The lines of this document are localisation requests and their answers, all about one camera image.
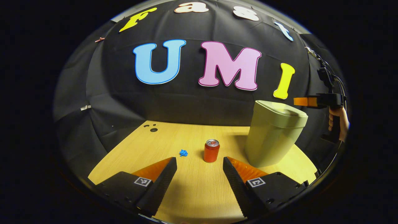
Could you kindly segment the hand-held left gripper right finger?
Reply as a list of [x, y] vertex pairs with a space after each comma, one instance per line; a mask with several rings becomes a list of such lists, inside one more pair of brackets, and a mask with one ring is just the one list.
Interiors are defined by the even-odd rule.
[[223, 158], [223, 171], [246, 218], [269, 213], [291, 201], [308, 187], [282, 172], [266, 173], [230, 156]]

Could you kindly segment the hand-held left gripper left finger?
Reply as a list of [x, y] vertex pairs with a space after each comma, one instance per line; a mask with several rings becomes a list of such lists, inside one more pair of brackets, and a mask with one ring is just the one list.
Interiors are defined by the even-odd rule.
[[126, 210], [154, 216], [177, 171], [175, 157], [170, 157], [136, 172], [118, 172], [96, 184], [96, 189], [111, 203]]

